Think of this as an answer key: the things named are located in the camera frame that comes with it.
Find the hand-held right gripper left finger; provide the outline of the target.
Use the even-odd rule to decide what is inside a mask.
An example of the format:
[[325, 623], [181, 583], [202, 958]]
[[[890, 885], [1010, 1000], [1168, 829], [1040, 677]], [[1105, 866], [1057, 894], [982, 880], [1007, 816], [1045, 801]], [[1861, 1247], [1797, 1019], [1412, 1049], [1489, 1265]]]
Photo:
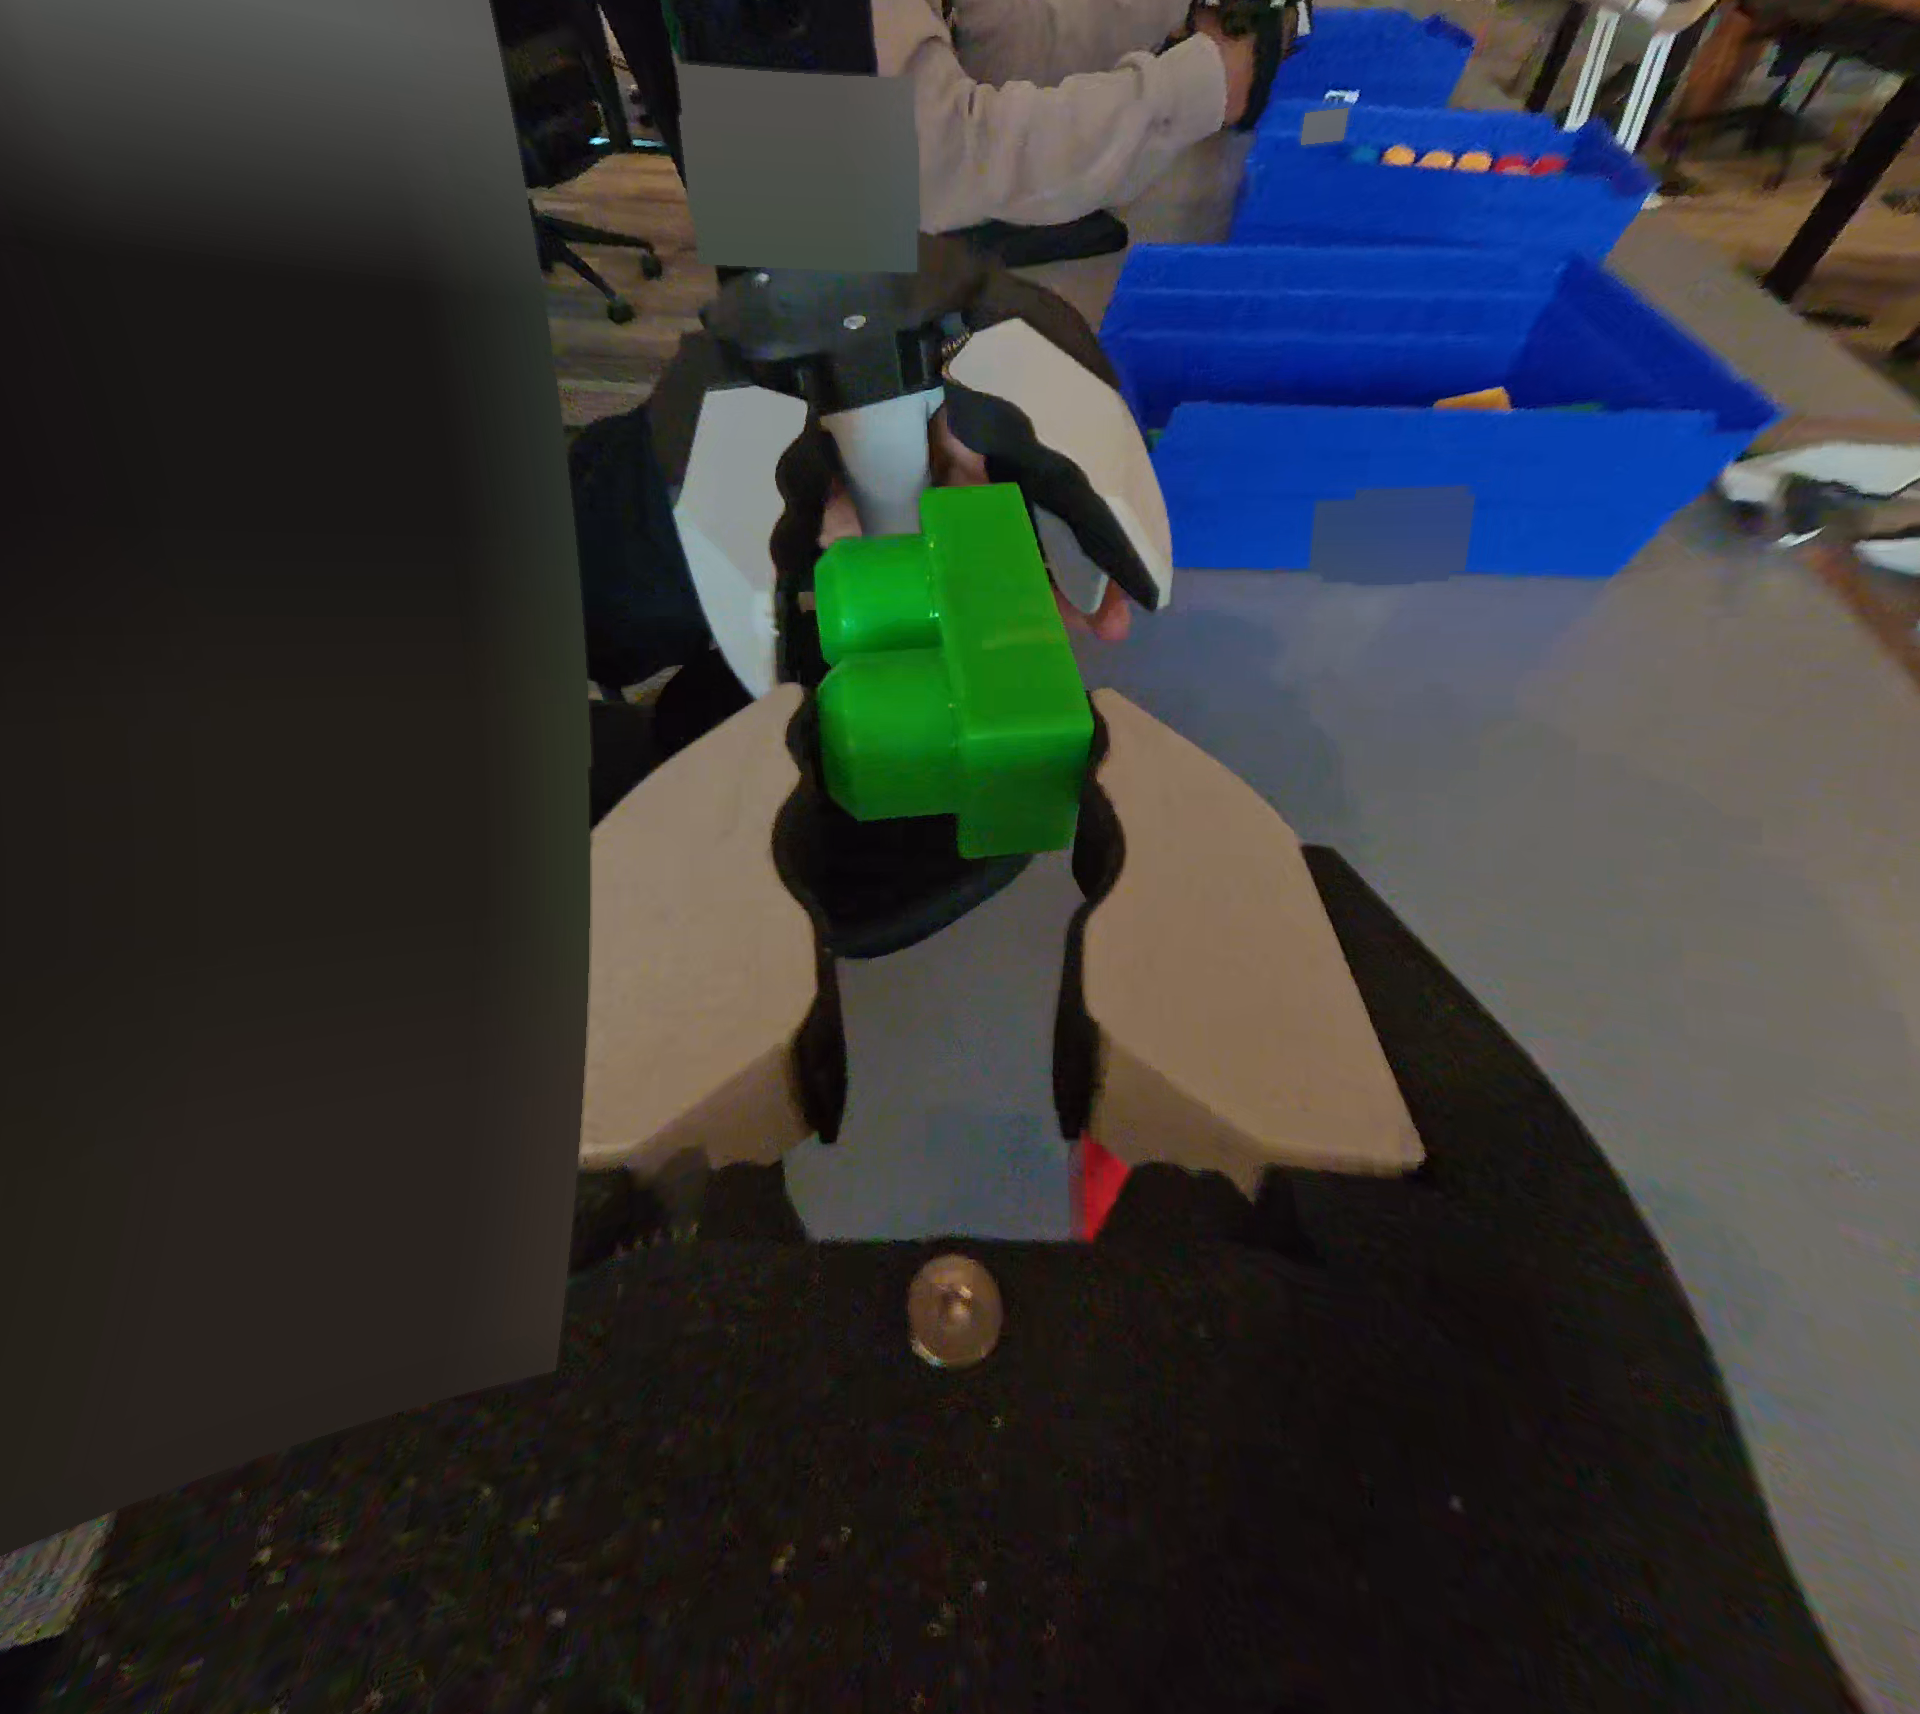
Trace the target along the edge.
[[796, 717], [796, 687], [758, 694], [586, 837], [581, 1175], [772, 1166], [839, 1143], [839, 970], [777, 866], [802, 801]]

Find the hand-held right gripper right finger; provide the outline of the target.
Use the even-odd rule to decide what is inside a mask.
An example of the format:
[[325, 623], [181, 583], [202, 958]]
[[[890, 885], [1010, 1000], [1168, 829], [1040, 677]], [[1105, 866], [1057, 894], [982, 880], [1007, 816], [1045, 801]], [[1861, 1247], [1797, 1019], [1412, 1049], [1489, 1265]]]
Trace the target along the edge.
[[1121, 694], [1090, 694], [1054, 1014], [1054, 1119], [1121, 1166], [1417, 1175], [1379, 1049], [1296, 829]]

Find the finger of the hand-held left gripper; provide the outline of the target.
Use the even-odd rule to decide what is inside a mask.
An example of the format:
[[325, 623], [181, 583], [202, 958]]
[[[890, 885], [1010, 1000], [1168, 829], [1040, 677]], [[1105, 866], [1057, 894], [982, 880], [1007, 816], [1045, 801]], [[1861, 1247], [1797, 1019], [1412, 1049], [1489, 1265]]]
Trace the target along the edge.
[[825, 679], [819, 634], [781, 589], [772, 532], [787, 512], [777, 463], [804, 433], [804, 401], [746, 382], [710, 386], [694, 417], [676, 534], [704, 623], [749, 697]]
[[935, 483], [1015, 483], [1067, 630], [1121, 642], [1168, 602], [1172, 544], [1148, 438], [1101, 365], [1040, 329], [942, 346]]

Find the blue plastic bin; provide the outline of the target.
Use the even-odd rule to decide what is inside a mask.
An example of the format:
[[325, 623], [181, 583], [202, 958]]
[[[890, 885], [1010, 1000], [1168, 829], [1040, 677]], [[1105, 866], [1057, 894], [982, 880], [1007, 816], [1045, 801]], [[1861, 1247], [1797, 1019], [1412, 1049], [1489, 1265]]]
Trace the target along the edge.
[[[1783, 421], [1549, 252], [1136, 248], [1101, 346], [1185, 574], [1612, 578]], [[1481, 386], [1513, 412], [1430, 412]]]
[[[1549, 252], [1606, 263], [1657, 191], [1605, 120], [1454, 109], [1475, 42], [1443, 15], [1312, 8], [1309, 39], [1282, 63], [1245, 156], [1234, 243], [1412, 243]], [[1412, 129], [1451, 143], [1561, 150], [1561, 180], [1348, 170], [1342, 139]]]

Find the green mega block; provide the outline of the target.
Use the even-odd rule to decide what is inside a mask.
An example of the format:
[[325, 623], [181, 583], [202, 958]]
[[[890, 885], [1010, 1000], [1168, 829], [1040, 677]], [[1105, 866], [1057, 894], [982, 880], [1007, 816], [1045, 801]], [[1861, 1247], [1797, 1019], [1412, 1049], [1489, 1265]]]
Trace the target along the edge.
[[1015, 483], [928, 488], [918, 528], [816, 564], [830, 801], [952, 818], [965, 860], [1063, 853], [1090, 769], [1090, 694]]

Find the assorted mega blocks row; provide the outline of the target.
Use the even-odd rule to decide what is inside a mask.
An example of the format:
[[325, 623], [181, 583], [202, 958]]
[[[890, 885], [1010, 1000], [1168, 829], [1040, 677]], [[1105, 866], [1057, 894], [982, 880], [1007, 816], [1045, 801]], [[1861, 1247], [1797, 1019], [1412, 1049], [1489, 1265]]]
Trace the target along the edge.
[[1451, 172], [1451, 176], [1507, 176], [1507, 180], [1561, 180], [1570, 172], [1570, 156], [1561, 150], [1494, 150], [1494, 143], [1451, 143], [1443, 136], [1358, 136], [1333, 150], [1348, 170], [1417, 170], [1417, 172]]

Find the black office chair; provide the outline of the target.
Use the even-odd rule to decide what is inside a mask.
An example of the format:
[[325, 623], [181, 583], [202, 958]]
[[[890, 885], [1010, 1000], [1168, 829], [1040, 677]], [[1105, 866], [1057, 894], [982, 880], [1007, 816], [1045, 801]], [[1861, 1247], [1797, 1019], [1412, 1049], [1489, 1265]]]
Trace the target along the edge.
[[593, 0], [491, 0], [491, 15], [542, 277], [572, 277], [600, 300], [611, 326], [629, 326], [635, 301], [586, 263], [586, 248], [629, 252], [646, 285], [662, 279], [659, 248], [646, 240], [622, 240], [542, 209], [542, 194], [572, 188], [600, 160], [635, 143], [635, 129], [615, 101], [600, 20]]

